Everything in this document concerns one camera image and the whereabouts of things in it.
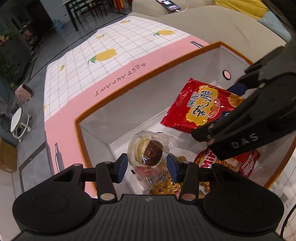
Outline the smartphone on sofa arm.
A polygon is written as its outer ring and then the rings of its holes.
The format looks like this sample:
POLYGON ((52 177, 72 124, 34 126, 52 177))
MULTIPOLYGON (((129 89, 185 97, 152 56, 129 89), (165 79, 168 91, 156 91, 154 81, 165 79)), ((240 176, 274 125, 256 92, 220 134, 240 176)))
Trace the smartphone on sofa arm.
POLYGON ((156 0, 156 2, 171 12, 178 11, 181 9, 177 4, 169 0, 156 0))

